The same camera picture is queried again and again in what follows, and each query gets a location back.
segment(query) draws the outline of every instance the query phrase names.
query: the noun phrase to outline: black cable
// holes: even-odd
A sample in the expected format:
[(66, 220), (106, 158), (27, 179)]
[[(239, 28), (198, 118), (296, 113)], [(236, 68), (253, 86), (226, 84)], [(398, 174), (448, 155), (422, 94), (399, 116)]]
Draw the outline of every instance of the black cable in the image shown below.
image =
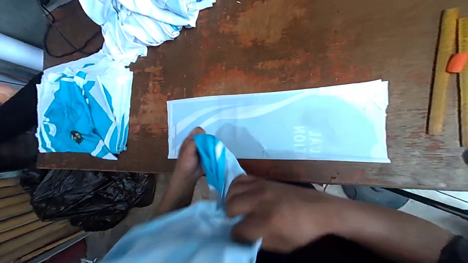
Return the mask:
[[(44, 50), (45, 52), (51, 56), (51, 57), (54, 57), (54, 58), (63, 58), (63, 57), (66, 57), (66, 56), (70, 56), (74, 53), (81, 53), (81, 54), (85, 54), (85, 55), (92, 55), (94, 53), (97, 53), (99, 50), (101, 50), (102, 47), (99, 47), (98, 49), (96, 49), (95, 51), (93, 52), (87, 52), (87, 51), (84, 51), (84, 49), (88, 46), (88, 44), (93, 40), (95, 39), (100, 33), (101, 31), (98, 31), (96, 33), (94, 33), (94, 35), (92, 35), (88, 40), (86, 40), (86, 42), (83, 44), (82, 47), (80, 48), (77, 48), (75, 47), (63, 34), (62, 32), (60, 32), (60, 30), (55, 26), (55, 16), (52, 15), (52, 13), (41, 3), (40, 0), (37, 0), (38, 3), (41, 5), (42, 9), (43, 9), (43, 12), (44, 12), (44, 15), (47, 17), (47, 19), (50, 21), (48, 15), (50, 15), (52, 17), (52, 20), (50, 21), (50, 24), (47, 26), (47, 30), (45, 32), (45, 35), (44, 35), (44, 38), (43, 38), (43, 43), (44, 43)], [(68, 53), (64, 53), (64, 54), (61, 54), (61, 55), (53, 55), (51, 54), (49, 48), (47, 47), (47, 38), (49, 36), (49, 32), (51, 30), (51, 28), (54, 28), (62, 37), (65, 41), (67, 41), (67, 43), (73, 47), (73, 51), (72, 52), (68, 52)]]
[(444, 194), (444, 195), (446, 195), (446, 196), (450, 196), (450, 197), (455, 198), (455, 199), (458, 199), (458, 200), (460, 200), (460, 201), (462, 201), (462, 202), (468, 203), (467, 201), (465, 201), (465, 200), (463, 200), (463, 199), (461, 199), (461, 198), (451, 196), (451, 195), (449, 195), (449, 194), (447, 194), (447, 193), (444, 193), (444, 192), (441, 192), (441, 191), (439, 191), (439, 190), (436, 190), (436, 191), (439, 192), (439, 193), (441, 193), (441, 194)]
[(461, 217), (461, 218), (463, 218), (465, 220), (468, 220), (468, 210), (461, 209), (461, 208), (458, 208), (458, 207), (455, 207), (455, 206), (452, 206), (452, 205), (447, 205), (447, 204), (444, 204), (442, 202), (432, 200), (430, 198), (423, 197), (423, 196), (420, 196), (420, 195), (417, 195), (417, 194), (413, 194), (411, 192), (408, 192), (408, 191), (405, 191), (405, 190), (402, 190), (402, 189), (398, 189), (398, 188), (384, 187), (383, 189), (388, 190), (390, 192), (393, 192), (395, 194), (407, 197), (409, 199), (413, 199), (413, 200), (418, 201), (420, 203), (423, 203), (425, 205), (435, 207), (435, 208), (437, 208), (439, 210), (442, 210), (442, 211), (445, 211), (447, 213), (454, 214), (454, 215), (459, 216), (459, 217)]
[(19, 84), (19, 83), (13, 83), (13, 82), (4, 81), (4, 80), (0, 80), (0, 82), (7, 83), (7, 84), (18, 85), (18, 86), (24, 86), (23, 84)]

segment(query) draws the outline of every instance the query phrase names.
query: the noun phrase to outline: orange object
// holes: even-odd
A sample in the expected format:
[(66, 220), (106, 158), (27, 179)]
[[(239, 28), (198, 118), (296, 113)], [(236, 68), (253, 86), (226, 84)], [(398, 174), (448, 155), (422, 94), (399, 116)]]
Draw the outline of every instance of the orange object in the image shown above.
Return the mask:
[(460, 73), (468, 61), (468, 53), (457, 53), (450, 58), (447, 65), (448, 73)]

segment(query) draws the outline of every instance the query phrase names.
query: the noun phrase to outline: blue fabric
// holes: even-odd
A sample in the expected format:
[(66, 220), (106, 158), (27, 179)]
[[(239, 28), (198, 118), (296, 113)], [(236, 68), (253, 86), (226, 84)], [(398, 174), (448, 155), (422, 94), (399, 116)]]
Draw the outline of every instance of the blue fabric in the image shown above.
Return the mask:
[[(210, 189), (225, 197), (231, 181), (244, 174), (236, 158), (213, 135), (194, 136)], [(254, 263), (261, 241), (230, 238), (241, 217), (226, 216), (222, 202), (202, 201), (134, 227), (103, 263)]]
[(73, 65), (47, 69), (37, 86), (39, 151), (116, 160), (126, 149), (132, 72), (101, 53)]
[(208, 184), (212, 185), (223, 196), (226, 176), (226, 148), (222, 148), (217, 158), (216, 145), (219, 140), (216, 137), (208, 134), (198, 134), (193, 139), (197, 145)]

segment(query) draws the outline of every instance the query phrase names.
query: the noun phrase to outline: wooden stick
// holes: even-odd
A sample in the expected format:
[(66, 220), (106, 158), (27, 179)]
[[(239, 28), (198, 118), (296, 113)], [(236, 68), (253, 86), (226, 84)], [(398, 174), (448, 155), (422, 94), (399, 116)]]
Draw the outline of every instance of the wooden stick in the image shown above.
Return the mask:
[(21, 193), (24, 193), (24, 191), (23, 188), (21, 188), (19, 185), (0, 188), (0, 198), (14, 196)]
[(432, 87), (431, 109), (429, 112), (429, 134), (441, 134), (444, 126), (447, 104), (447, 87), (450, 74), (446, 72), (450, 56), (455, 52), (459, 8), (447, 9), (442, 16), (439, 47)]
[[(468, 17), (458, 21), (458, 52), (468, 52)], [(468, 148), (468, 66), (458, 75), (460, 84), (461, 146)]]
[(67, 241), (69, 241), (69, 240), (71, 240), (71, 239), (73, 239), (73, 238), (75, 238), (75, 237), (79, 237), (79, 236), (81, 236), (81, 235), (84, 234), (84, 233), (85, 233), (84, 231), (79, 231), (79, 232), (77, 232), (77, 233), (74, 233), (73, 235), (70, 235), (70, 236), (68, 236), (68, 237), (66, 237), (66, 238), (64, 238), (64, 239), (61, 239), (61, 240), (59, 240), (59, 241), (57, 241), (57, 242), (55, 242), (55, 243), (52, 243), (52, 244), (50, 244), (50, 245), (48, 245), (48, 246), (46, 246), (46, 247), (43, 247), (43, 248), (41, 248), (41, 249), (38, 249), (38, 250), (36, 250), (36, 251), (33, 251), (32, 253), (29, 253), (29, 254), (27, 254), (27, 255), (25, 255), (25, 256), (22, 256), (22, 257), (19, 259), (19, 261), (21, 261), (21, 262), (28, 261), (28, 260), (30, 260), (30, 259), (32, 259), (32, 258), (34, 258), (34, 257), (37, 257), (38, 255), (44, 253), (45, 251), (50, 250), (50, 249), (52, 249), (52, 248), (54, 248), (54, 247), (56, 247), (56, 246), (58, 246), (58, 245), (60, 245), (60, 244), (63, 244), (63, 243), (65, 243), (65, 242), (67, 242)]
[(0, 233), (38, 220), (36, 213), (29, 212), (0, 222)]
[(10, 205), (5, 208), (0, 209), (0, 220), (10, 218), (12, 216), (17, 216), (29, 212), (32, 210), (29, 201), (19, 203), (16, 205)]
[(24, 255), (33, 252), (36, 249), (39, 249), (43, 246), (47, 246), (48, 244), (62, 239), (66, 236), (69, 236), (73, 233), (76, 233), (77, 231), (79, 231), (77, 227), (64, 225), (61, 229), (54, 231), (49, 235), (43, 236), (39, 239), (32, 241), (31, 243), (28, 243), (25, 246), (17, 248), (13, 251), (9, 251), (8, 254), (0, 256), (0, 263), (10, 263)]
[(5, 255), (8, 252), (17, 249), (21, 246), (24, 246), (36, 239), (39, 239), (43, 236), (50, 235), (51, 233), (61, 229), (63, 226), (67, 225), (67, 221), (57, 221), (53, 222), (49, 225), (46, 225), (44, 227), (41, 227), (39, 229), (36, 229), (34, 231), (29, 232), (26, 235), (22, 235), (16, 238), (13, 238), (11, 240), (8, 240), (7, 242), (1, 243), (0, 244), (0, 255)]
[(0, 187), (13, 186), (18, 184), (16, 177), (0, 179)]
[(19, 204), (31, 200), (29, 194), (19, 194), (12, 197), (5, 197), (0, 199), (0, 208), (7, 207), (14, 204)]
[(33, 221), (29, 224), (26, 224), (26, 225), (23, 225), (23, 226), (19, 226), (19, 227), (16, 227), (16, 228), (13, 228), (9, 231), (6, 231), (6, 232), (3, 232), (0, 234), (0, 243), (2, 242), (5, 242), (7, 240), (10, 240), (12, 238), (15, 238), (15, 237), (18, 237), (22, 234), (26, 234), (28, 232), (31, 232), (33, 230), (36, 230), (40, 227), (43, 227), (45, 225), (48, 225), (52, 222), (42, 222), (41, 220), (36, 220), (36, 221)]

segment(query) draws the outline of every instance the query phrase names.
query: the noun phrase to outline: white fabric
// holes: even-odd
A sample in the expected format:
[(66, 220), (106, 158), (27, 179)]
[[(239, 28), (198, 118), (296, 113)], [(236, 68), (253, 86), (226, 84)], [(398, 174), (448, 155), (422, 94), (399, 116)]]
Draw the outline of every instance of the white fabric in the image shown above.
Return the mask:
[(198, 11), (216, 0), (80, 0), (86, 14), (102, 27), (102, 50), (127, 65), (179, 35), (182, 26), (195, 27)]
[(240, 159), (384, 162), (388, 81), (168, 101), (168, 158), (200, 126)]

